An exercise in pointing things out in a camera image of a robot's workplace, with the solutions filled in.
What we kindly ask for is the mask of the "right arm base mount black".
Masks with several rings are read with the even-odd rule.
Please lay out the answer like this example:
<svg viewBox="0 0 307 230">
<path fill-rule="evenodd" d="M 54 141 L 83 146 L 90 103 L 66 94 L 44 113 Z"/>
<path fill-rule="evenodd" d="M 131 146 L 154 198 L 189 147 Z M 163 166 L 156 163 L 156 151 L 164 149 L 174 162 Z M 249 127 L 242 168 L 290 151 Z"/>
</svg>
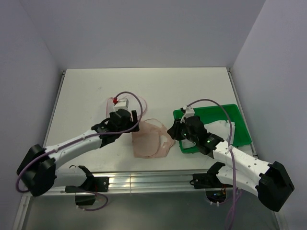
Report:
<svg viewBox="0 0 307 230">
<path fill-rule="evenodd" d="M 226 201 L 226 189 L 232 188 L 231 185 L 221 183 L 216 175 L 211 173 L 195 173 L 192 177 L 189 184 L 194 189 L 204 189 L 209 202 L 218 204 Z"/>
</svg>

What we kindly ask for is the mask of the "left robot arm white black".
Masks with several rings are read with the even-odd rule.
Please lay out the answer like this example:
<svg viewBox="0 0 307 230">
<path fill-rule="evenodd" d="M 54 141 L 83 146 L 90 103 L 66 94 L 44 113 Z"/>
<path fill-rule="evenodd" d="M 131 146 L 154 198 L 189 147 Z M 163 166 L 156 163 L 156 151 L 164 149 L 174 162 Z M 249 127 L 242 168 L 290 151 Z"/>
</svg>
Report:
<svg viewBox="0 0 307 230">
<path fill-rule="evenodd" d="M 93 192 L 96 179 L 85 166 L 61 169 L 74 158 L 115 142 L 123 133 L 138 132 L 139 120 L 135 110 L 118 109 L 110 117 L 85 133 L 63 143 L 42 147 L 33 145 L 17 169 L 18 181 L 33 196 L 41 196 L 53 187 L 68 186 L 75 191 Z"/>
</svg>

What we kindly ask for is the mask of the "mesh laundry bag pink trim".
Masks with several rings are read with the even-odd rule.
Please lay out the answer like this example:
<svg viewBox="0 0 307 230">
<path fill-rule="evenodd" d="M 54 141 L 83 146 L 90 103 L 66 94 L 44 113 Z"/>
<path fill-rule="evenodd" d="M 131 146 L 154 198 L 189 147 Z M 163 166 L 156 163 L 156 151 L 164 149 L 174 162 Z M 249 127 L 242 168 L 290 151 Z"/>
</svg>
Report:
<svg viewBox="0 0 307 230">
<path fill-rule="evenodd" d="M 136 98 L 130 94 L 125 95 L 122 97 L 123 99 L 127 99 L 128 101 L 128 110 L 132 111 L 135 110 L 137 113 L 138 118 L 141 115 L 141 108 L 140 105 L 138 103 L 138 101 L 136 100 Z M 138 97 L 141 104 L 142 104 L 142 111 L 143 111 L 143 115 L 147 112 L 147 102 L 142 98 L 142 97 Z M 113 103 L 113 97 L 109 97 L 107 99 L 105 99 L 105 101 L 103 102 L 102 108 L 104 109 L 104 113 L 106 115 L 106 118 L 110 117 L 110 112 L 114 111 L 114 103 Z"/>
</svg>

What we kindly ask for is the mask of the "pink beige bra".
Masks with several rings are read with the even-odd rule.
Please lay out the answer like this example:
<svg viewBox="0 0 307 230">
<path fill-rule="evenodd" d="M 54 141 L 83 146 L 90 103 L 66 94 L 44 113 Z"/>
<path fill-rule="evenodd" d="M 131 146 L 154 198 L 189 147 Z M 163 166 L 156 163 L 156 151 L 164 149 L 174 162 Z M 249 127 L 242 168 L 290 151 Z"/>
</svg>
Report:
<svg viewBox="0 0 307 230">
<path fill-rule="evenodd" d="M 167 133 L 167 128 L 157 119 L 141 121 L 140 130 L 133 132 L 132 147 L 135 158 L 154 159 L 166 157 L 175 141 Z"/>
</svg>

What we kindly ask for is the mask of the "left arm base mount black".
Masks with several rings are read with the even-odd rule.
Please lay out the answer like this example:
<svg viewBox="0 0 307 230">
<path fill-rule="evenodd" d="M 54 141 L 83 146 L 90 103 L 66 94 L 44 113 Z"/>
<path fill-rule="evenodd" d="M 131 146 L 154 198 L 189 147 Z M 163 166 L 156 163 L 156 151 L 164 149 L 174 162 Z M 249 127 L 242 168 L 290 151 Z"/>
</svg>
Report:
<svg viewBox="0 0 307 230">
<path fill-rule="evenodd" d="M 93 177 L 81 186 L 66 186 L 65 193 L 75 194 L 75 204 L 78 207 L 89 209 L 87 206 L 93 206 L 95 202 L 102 201 L 102 208 L 108 204 L 108 198 L 104 194 L 108 191 L 109 177 Z"/>
</svg>

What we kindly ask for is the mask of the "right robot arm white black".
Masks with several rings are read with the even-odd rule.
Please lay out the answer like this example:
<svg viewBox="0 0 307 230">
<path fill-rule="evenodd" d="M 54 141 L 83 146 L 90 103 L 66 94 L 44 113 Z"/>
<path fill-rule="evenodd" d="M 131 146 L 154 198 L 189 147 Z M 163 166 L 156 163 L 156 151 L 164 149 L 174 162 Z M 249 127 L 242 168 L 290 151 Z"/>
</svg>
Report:
<svg viewBox="0 0 307 230">
<path fill-rule="evenodd" d="M 231 146 L 222 137 L 208 132 L 199 116 L 183 122 L 176 118 L 167 132 L 174 140 L 194 143 L 200 153 L 217 161 L 208 170 L 211 186 L 229 184 L 248 191 L 275 212 L 280 211 L 295 189 L 283 164 L 259 160 Z"/>
</svg>

